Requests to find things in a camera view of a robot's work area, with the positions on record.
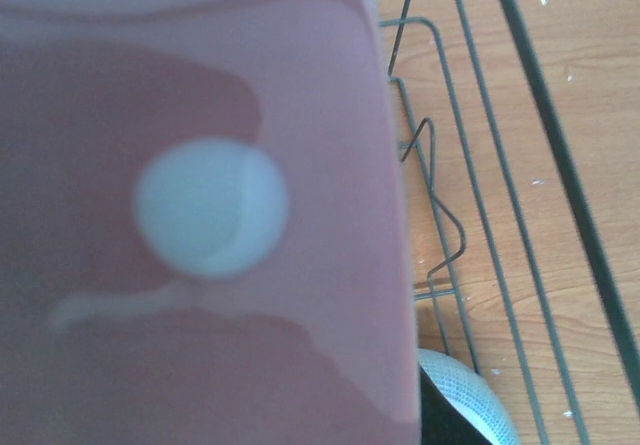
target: white object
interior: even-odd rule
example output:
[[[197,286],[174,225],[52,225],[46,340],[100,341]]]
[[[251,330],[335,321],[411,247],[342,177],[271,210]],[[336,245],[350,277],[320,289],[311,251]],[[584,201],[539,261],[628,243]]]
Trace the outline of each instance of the white object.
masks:
[[[418,362],[440,393],[492,445],[520,443],[509,413],[480,375],[454,358],[433,350],[419,350]]]
[[[204,139],[151,162],[138,180],[134,208],[140,232],[167,266],[223,279],[266,258],[284,231],[289,200],[264,152]]]

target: black metal bar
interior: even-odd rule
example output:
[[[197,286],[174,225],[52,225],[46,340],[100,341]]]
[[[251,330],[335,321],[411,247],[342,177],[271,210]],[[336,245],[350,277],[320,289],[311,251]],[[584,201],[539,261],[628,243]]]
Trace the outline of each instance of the black metal bar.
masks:
[[[404,0],[402,4],[402,12],[400,12],[400,19],[407,18],[409,14],[409,6],[411,5],[411,0]],[[396,65],[396,58],[398,56],[398,50],[400,49],[400,42],[402,41],[402,34],[404,33],[404,23],[398,26],[398,30],[396,31],[396,39],[393,42],[393,49],[391,51],[391,58],[389,59],[389,68],[387,69],[387,75],[393,75],[393,69]]]
[[[567,140],[516,0],[500,0],[580,233],[602,306],[640,415],[640,357]]]
[[[416,133],[413,134],[413,137],[411,138],[409,145],[407,145],[407,148],[405,149],[404,155],[402,155],[400,162],[404,163],[404,161],[407,159],[407,157],[409,156],[409,153],[411,153],[411,149],[416,145],[418,138],[420,138],[422,129],[427,123],[429,124],[429,127],[433,127],[433,124],[431,123],[431,120],[429,118],[424,118],[422,122],[420,122],[420,125],[418,125],[418,130],[416,130]]]

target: pink ceramic surface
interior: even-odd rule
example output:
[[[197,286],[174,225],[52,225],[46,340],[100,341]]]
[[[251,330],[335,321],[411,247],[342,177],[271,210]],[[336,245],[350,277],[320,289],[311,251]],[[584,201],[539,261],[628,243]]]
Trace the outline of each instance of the pink ceramic surface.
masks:
[[[0,442],[417,443],[372,0],[0,2]],[[219,139],[272,160],[288,211],[208,278],[134,202],[158,157]]]

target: wood grain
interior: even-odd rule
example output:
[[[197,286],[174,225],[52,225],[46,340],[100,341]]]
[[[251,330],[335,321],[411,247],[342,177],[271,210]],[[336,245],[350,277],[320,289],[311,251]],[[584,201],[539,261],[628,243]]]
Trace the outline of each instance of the wood grain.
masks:
[[[638,443],[640,422],[575,232],[562,186],[498,0],[465,0],[502,140],[542,271],[547,297],[593,443]],[[590,205],[625,299],[640,327],[640,0],[519,0],[571,144]],[[402,0],[379,0],[396,18]],[[478,180],[552,443],[579,443],[524,256],[453,0],[413,0],[410,15],[440,29]],[[388,49],[393,30],[384,30]],[[485,376],[503,399],[523,443],[539,443],[473,200],[433,37],[410,25],[396,74],[418,117],[437,127],[438,195],[465,226],[457,271]],[[399,135],[407,135],[399,113]],[[423,145],[428,139],[423,138]],[[415,157],[405,164],[416,283],[442,257]],[[447,225],[452,247],[456,239]],[[440,273],[440,287],[447,274]],[[453,355],[470,363],[453,297],[439,301]],[[418,305],[420,345],[442,349],[433,306]]]

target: wire rack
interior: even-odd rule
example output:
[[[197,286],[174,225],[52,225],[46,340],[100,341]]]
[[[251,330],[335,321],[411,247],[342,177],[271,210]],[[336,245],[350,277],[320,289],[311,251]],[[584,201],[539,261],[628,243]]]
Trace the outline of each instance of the wire rack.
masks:
[[[436,23],[431,21],[428,17],[409,15],[411,1],[412,0],[404,0],[399,17],[393,20],[383,20],[380,22],[380,26],[382,28],[391,28],[395,31],[393,48],[388,63],[388,75],[390,83],[396,87],[397,92],[399,93],[401,104],[411,130],[411,139],[400,143],[401,160],[404,162],[412,152],[417,154],[422,178],[429,195],[428,198],[433,212],[433,220],[437,228],[444,256],[444,260],[441,263],[435,265],[428,271],[426,275],[426,291],[416,293],[415,300],[431,301],[444,350],[447,354],[450,354],[452,347],[450,345],[450,338],[445,326],[445,320],[443,319],[443,310],[440,302],[441,299],[447,295],[451,295],[455,298],[463,334],[471,357],[471,363],[475,371],[482,375],[483,370],[478,359],[477,345],[474,341],[474,334],[469,315],[465,308],[465,298],[461,292],[456,264],[456,261],[467,250],[465,226],[456,217],[454,212],[445,203],[443,203],[443,200],[438,195],[438,190],[435,184],[435,170],[437,166],[437,127],[430,117],[416,116],[413,110],[414,107],[412,107],[412,103],[409,98],[410,94],[407,91],[406,81],[402,77],[395,75],[396,60],[401,49],[405,28],[411,24],[426,27],[432,34],[433,41],[435,42],[435,48],[437,50],[441,72],[444,76],[444,83],[446,85],[459,143],[464,156],[464,164],[471,183],[475,205],[477,206],[496,281],[502,297],[502,303],[504,305],[510,332],[513,337],[515,352],[522,371],[522,377],[529,398],[538,438],[541,443],[550,443],[548,426],[545,423],[545,419],[541,412],[541,400],[539,393],[536,391],[534,377],[532,374],[532,365],[527,357],[527,351],[522,338],[521,324],[518,322],[514,311],[513,300],[510,296],[510,290],[505,278],[503,261],[498,253],[496,239],[492,229],[492,221],[487,213],[487,207],[483,198],[483,191],[480,187],[476,166],[471,154],[469,137],[465,128],[459,98],[456,95],[456,87],[447,51],[445,50],[441,34]],[[581,411],[578,394],[576,393],[576,388],[571,377],[571,371],[567,364],[567,359],[565,358],[565,351],[561,345],[558,329],[551,311],[548,294],[545,289],[545,284],[536,258],[536,252],[525,221],[523,207],[520,204],[513,174],[505,153],[505,147],[503,145],[503,140],[501,139],[500,129],[491,103],[487,83],[483,75],[483,67],[478,57],[464,2],[463,0],[454,0],[454,2],[457,8],[460,25],[462,27],[464,41],[466,42],[466,48],[473,66],[473,73],[481,96],[484,112],[489,124],[489,130],[499,161],[502,177],[508,191],[510,204],[515,216],[522,244],[524,246],[528,268],[532,276],[542,317],[544,318],[555,362],[561,377],[562,386],[566,393],[567,401],[572,413],[575,430],[580,443],[590,443],[585,418]],[[594,221],[590,214],[580,180],[577,176],[576,168],[572,161],[558,116],[555,112],[551,96],[542,76],[541,68],[538,64],[516,0],[500,0],[500,4],[516,45],[531,93],[535,100],[540,121],[543,125],[543,129],[553,153],[559,176],[562,179],[562,184],[571,207],[575,226],[579,232],[584,252],[588,258],[595,287],[601,299],[608,324],[611,327],[616,347],[635,400],[636,408],[640,412],[640,360],[638,358],[638,350],[636,348],[632,329],[626,318],[624,307],[618,294],[610,267],[607,263]],[[447,233],[448,230],[454,230],[454,233]],[[450,286],[436,286],[434,276],[438,272],[448,273],[447,283],[450,283]]]

